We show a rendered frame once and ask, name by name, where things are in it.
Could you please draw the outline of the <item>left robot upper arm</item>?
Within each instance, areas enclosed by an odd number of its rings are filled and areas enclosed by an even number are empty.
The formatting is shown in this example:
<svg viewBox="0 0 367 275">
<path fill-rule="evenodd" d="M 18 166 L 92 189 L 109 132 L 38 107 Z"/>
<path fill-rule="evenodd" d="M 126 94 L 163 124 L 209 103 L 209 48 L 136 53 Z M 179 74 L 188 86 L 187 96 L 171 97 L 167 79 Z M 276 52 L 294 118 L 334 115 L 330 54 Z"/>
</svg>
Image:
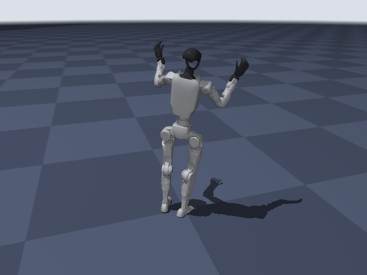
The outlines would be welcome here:
<svg viewBox="0 0 367 275">
<path fill-rule="evenodd" d="M 165 75 L 163 75 L 161 78 L 158 77 L 158 81 L 155 84 L 155 86 L 160 88 L 160 87 L 163 87 L 166 84 L 171 85 L 172 79 L 173 79 L 175 74 L 176 73 L 169 71 Z"/>
</svg>

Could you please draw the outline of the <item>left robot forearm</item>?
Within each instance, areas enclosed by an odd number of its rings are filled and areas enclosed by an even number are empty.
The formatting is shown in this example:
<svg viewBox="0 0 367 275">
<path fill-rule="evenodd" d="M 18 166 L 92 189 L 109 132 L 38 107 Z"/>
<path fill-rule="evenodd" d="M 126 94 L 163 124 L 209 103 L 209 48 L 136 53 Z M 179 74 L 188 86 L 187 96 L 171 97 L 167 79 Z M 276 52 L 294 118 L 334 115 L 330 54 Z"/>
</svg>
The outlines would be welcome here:
<svg viewBox="0 0 367 275">
<path fill-rule="evenodd" d="M 154 84 L 157 83 L 158 77 L 161 78 L 163 76 L 166 62 L 165 62 L 165 64 L 162 64 L 161 60 L 159 60 L 157 64 L 158 64 L 158 66 L 157 66 L 156 74 L 155 74 L 155 77 L 154 77 Z"/>
</svg>

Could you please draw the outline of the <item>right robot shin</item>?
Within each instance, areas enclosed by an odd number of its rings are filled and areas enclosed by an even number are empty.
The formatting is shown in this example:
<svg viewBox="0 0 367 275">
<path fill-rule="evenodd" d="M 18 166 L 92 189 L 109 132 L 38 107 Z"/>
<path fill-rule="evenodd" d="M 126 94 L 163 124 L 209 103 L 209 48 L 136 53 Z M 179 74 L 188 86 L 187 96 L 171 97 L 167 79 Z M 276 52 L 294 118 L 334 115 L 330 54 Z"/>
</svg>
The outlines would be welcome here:
<svg viewBox="0 0 367 275">
<path fill-rule="evenodd" d="M 188 208 L 189 198 L 193 192 L 193 187 L 195 183 L 195 174 L 191 172 L 188 176 L 188 181 L 182 181 L 181 183 L 181 194 L 182 194 L 182 203 L 181 208 L 186 210 Z"/>
</svg>

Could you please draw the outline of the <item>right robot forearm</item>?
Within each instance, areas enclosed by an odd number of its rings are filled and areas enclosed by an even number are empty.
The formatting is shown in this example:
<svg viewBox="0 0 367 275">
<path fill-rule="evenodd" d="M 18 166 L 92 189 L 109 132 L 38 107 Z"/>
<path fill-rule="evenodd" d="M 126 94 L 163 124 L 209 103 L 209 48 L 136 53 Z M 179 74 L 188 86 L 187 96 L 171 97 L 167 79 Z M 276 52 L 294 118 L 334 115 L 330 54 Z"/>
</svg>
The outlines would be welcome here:
<svg viewBox="0 0 367 275">
<path fill-rule="evenodd" d="M 237 79 L 233 78 L 233 80 L 231 82 L 228 81 L 226 88 L 224 90 L 224 92 L 222 93 L 222 97 L 223 99 L 221 100 L 221 105 L 224 107 L 227 105 L 227 103 L 229 102 L 230 98 L 231 98 L 231 94 L 233 92 L 233 90 L 235 89 L 235 85 L 237 83 Z"/>
</svg>

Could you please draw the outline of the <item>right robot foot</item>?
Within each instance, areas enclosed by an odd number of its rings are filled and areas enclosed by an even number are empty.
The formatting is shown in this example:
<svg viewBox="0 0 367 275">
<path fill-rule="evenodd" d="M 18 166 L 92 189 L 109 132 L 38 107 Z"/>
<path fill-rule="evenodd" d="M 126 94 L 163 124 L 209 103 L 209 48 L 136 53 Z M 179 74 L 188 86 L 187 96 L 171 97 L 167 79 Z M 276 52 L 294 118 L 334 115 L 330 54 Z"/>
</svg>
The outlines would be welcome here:
<svg viewBox="0 0 367 275">
<path fill-rule="evenodd" d="M 184 210 L 184 207 L 183 208 L 180 208 L 178 211 L 177 211 L 177 216 L 178 217 L 183 217 L 185 216 L 187 213 L 191 212 L 193 209 L 193 206 L 192 205 L 188 205 L 188 208 L 186 210 Z"/>
</svg>

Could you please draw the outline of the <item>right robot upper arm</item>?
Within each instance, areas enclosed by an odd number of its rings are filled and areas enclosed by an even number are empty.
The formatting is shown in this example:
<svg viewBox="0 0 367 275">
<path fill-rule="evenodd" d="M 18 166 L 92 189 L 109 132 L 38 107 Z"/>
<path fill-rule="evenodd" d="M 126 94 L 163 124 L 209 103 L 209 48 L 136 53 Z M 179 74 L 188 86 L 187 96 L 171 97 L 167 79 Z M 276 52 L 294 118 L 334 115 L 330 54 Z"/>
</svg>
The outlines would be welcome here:
<svg viewBox="0 0 367 275">
<path fill-rule="evenodd" d="M 221 100 L 223 97 L 220 97 L 216 89 L 214 88 L 214 85 L 210 81 L 201 80 L 200 81 L 200 90 L 203 94 L 208 95 L 210 99 L 218 106 L 223 107 L 221 105 Z"/>
</svg>

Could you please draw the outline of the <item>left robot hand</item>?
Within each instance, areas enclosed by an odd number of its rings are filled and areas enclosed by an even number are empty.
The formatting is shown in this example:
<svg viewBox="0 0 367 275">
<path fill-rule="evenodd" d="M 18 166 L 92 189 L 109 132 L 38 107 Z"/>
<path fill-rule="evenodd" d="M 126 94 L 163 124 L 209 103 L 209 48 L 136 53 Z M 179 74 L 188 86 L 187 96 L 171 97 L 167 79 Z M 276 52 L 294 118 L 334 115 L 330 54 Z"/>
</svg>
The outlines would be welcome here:
<svg viewBox="0 0 367 275">
<path fill-rule="evenodd" d="M 159 60 L 161 60 L 162 64 L 165 64 L 165 59 L 162 57 L 162 49 L 164 47 L 164 44 L 162 45 L 162 47 L 160 48 L 160 44 L 162 43 L 162 41 L 158 42 L 155 47 L 154 47 L 154 52 L 155 52 L 155 56 L 157 57 L 157 62 Z"/>
</svg>

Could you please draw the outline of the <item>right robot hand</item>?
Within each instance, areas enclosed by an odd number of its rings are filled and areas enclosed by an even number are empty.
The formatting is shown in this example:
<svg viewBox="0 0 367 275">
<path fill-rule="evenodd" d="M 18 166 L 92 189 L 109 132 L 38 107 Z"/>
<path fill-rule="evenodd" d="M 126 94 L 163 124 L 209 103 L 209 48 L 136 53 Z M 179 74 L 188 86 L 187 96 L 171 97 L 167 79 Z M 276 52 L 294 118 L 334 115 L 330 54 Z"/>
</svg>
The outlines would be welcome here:
<svg viewBox="0 0 367 275">
<path fill-rule="evenodd" d="M 233 80 L 233 78 L 236 78 L 237 81 L 239 80 L 239 77 L 242 76 L 245 71 L 248 69 L 249 67 L 249 63 L 247 60 L 245 60 L 244 58 L 244 62 L 243 62 L 243 58 L 241 57 L 241 63 L 240 65 L 237 67 L 238 61 L 236 61 L 236 70 L 235 73 L 233 75 L 231 75 L 231 77 L 229 78 L 229 82 L 231 82 Z"/>
</svg>

